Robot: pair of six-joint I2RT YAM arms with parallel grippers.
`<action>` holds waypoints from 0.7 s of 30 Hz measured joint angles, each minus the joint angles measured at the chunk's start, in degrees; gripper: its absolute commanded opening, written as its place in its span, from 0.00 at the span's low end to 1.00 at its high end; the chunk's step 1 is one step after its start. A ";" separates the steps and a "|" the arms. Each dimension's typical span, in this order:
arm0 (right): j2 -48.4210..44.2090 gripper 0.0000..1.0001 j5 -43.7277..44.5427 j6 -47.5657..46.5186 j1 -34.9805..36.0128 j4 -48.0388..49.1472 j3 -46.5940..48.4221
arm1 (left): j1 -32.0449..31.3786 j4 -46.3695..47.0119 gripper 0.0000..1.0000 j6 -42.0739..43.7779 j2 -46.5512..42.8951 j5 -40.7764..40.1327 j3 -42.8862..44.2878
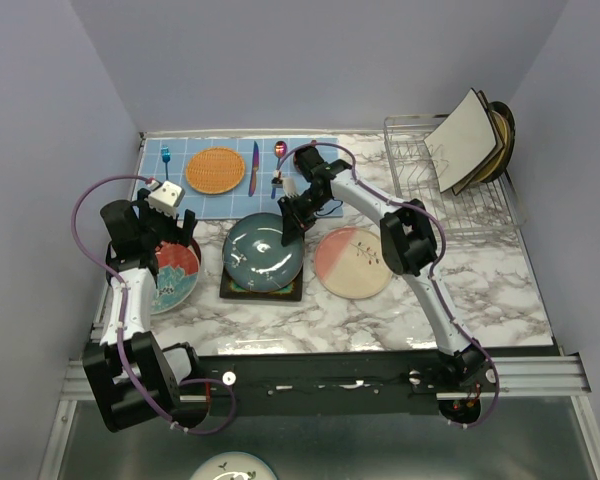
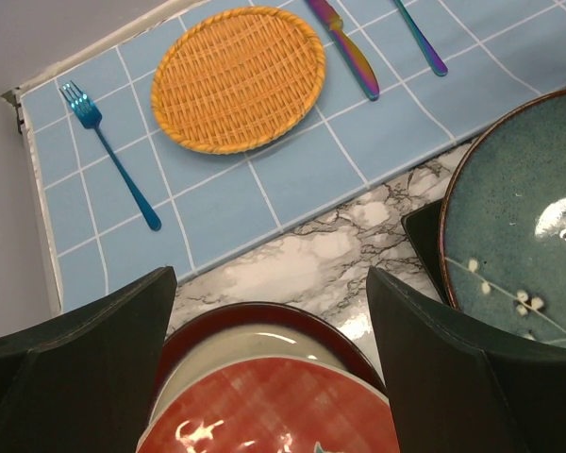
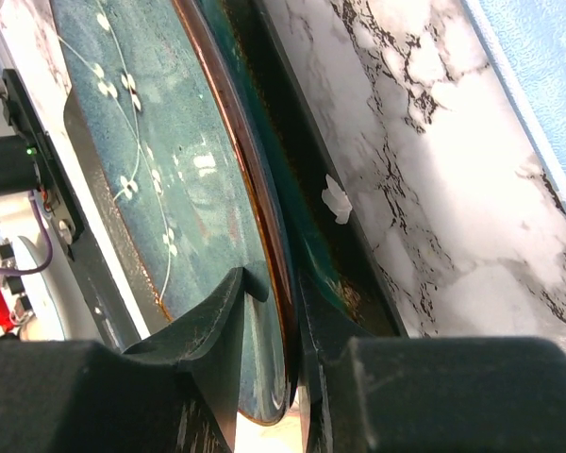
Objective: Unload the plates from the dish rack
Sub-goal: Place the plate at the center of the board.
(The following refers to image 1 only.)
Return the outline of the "beige floral round plate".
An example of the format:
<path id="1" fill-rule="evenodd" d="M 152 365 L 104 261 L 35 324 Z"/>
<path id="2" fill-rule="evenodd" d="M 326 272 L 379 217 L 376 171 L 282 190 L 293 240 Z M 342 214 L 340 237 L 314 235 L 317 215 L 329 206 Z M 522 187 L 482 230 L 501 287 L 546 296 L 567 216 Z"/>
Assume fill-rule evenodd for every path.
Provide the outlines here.
<path id="1" fill-rule="evenodd" d="M 350 300 L 377 295 L 392 278 L 382 257 L 380 237 L 359 227 L 328 233 L 316 248 L 314 268 L 329 292 Z"/>

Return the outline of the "black teal square plate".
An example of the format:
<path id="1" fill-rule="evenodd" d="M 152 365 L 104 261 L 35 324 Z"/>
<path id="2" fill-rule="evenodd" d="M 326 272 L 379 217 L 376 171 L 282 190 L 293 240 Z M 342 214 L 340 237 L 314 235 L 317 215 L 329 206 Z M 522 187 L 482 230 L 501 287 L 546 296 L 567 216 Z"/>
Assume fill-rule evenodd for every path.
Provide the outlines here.
<path id="1" fill-rule="evenodd" d="M 286 286 L 271 292 L 256 292 L 240 287 L 223 266 L 219 287 L 219 297 L 237 301 L 280 301 L 300 302 L 303 297 L 303 273 L 301 268 L 294 279 Z"/>

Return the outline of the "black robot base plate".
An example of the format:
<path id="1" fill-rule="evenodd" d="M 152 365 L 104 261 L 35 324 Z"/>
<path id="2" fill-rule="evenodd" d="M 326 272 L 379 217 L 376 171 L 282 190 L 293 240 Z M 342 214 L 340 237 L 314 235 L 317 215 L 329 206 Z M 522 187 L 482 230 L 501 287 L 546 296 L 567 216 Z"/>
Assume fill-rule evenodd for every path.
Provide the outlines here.
<path id="1" fill-rule="evenodd" d="M 161 350 L 152 340 L 135 361 L 171 416 L 289 416 L 415 413 L 450 409 L 438 394 L 470 401 L 497 386 L 495 367 L 475 346 L 451 356 L 434 350 L 198 357 L 187 344 Z"/>

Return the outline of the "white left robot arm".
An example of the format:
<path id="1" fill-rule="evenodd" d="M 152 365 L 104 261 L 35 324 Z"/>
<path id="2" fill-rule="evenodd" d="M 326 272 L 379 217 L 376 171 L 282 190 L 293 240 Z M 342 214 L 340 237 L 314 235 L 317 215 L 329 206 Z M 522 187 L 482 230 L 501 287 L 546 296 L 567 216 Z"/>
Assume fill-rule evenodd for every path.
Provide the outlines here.
<path id="1" fill-rule="evenodd" d="M 187 210 L 179 224 L 139 198 L 113 201 L 100 215 L 110 236 L 105 266 L 112 304 L 100 343 L 83 353 L 87 380 L 112 432 L 157 416 L 173 422 L 180 394 L 194 393 L 202 372 L 188 344 L 160 348 L 150 331 L 151 304 L 159 274 L 157 249 L 167 243 L 189 247 L 195 214 Z"/>

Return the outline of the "dark teal round plate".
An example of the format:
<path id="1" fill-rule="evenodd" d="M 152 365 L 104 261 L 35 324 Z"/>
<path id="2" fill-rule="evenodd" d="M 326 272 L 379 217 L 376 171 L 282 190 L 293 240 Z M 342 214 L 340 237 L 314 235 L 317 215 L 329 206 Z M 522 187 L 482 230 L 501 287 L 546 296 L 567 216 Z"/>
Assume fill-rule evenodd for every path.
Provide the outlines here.
<path id="1" fill-rule="evenodd" d="M 282 217 L 255 213 L 239 220 L 228 232 L 222 249 L 223 265 L 242 288 L 271 292 L 288 285 L 304 263 L 304 239 L 281 245 Z"/>

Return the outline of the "white square plate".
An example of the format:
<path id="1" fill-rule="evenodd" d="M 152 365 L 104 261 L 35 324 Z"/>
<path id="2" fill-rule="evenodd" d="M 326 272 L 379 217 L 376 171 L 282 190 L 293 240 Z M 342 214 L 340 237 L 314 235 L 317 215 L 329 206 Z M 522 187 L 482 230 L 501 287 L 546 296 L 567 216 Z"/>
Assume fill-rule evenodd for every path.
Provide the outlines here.
<path id="1" fill-rule="evenodd" d="M 425 137 L 424 143 L 441 193 L 451 189 L 485 159 L 495 141 L 486 111 L 473 88 Z"/>

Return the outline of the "cream square dark-rimmed plate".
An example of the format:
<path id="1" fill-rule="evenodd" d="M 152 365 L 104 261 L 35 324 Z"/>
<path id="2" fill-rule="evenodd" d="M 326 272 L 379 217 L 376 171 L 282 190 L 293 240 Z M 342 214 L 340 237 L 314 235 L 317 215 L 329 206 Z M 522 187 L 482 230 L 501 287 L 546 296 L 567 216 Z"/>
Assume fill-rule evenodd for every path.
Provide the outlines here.
<path id="1" fill-rule="evenodd" d="M 495 124 L 495 120 L 493 118 L 492 109 L 489 106 L 487 98 L 482 90 L 477 92 L 477 97 L 480 100 L 482 106 L 484 107 L 487 115 L 487 119 L 490 122 L 490 126 L 493 131 L 495 145 L 489 152 L 489 154 L 485 157 L 485 159 L 475 167 L 468 175 L 466 175 L 462 180 L 460 180 L 456 185 L 454 185 L 451 190 L 455 196 L 459 195 L 463 190 L 465 190 L 470 184 L 477 183 L 474 181 L 477 173 L 481 170 L 481 168 L 502 148 L 502 140 L 500 138 L 500 134 L 498 132 L 497 125 Z"/>

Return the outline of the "red rimmed round plate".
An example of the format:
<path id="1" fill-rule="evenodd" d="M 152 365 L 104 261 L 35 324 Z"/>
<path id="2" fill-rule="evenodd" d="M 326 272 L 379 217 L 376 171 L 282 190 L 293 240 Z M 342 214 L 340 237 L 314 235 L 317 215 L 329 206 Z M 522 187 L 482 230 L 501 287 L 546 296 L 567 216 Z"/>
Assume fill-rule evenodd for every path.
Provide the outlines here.
<path id="1" fill-rule="evenodd" d="M 194 238 L 190 239 L 188 249 L 191 250 L 194 253 L 194 255 L 197 258 L 198 268 L 201 268 L 202 267 L 202 253 L 201 253 L 201 248 L 200 248 L 198 242 Z"/>

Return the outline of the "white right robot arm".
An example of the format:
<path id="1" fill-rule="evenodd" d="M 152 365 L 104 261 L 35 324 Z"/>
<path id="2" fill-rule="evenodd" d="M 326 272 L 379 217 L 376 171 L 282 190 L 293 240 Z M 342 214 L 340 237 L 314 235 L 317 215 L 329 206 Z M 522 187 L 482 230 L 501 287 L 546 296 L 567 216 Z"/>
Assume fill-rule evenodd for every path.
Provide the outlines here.
<path id="1" fill-rule="evenodd" d="M 438 272 L 447 247 L 441 223 L 419 200 L 391 196 L 363 180 L 355 158 L 326 162 L 318 151 L 321 145 L 301 145 L 278 159 L 272 187 L 284 191 L 278 200 L 282 244 L 288 245 L 312 228 L 317 212 L 327 202 L 340 200 L 354 207 L 378 226 L 385 264 L 410 286 L 426 315 L 441 356 L 442 384 L 460 392 L 491 371 L 498 389 L 495 362 L 456 314 Z"/>

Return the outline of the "white red rimmed plate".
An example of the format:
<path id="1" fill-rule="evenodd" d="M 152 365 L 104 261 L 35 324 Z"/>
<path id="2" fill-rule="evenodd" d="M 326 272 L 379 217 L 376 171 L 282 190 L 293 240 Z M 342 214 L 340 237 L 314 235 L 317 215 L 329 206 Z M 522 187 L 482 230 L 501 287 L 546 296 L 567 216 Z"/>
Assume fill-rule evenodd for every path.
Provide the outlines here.
<path id="1" fill-rule="evenodd" d="M 193 292 L 200 270 L 194 249 L 163 242 L 156 251 L 159 265 L 157 287 L 151 303 L 151 314 L 165 313 L 186 300 Z"/>

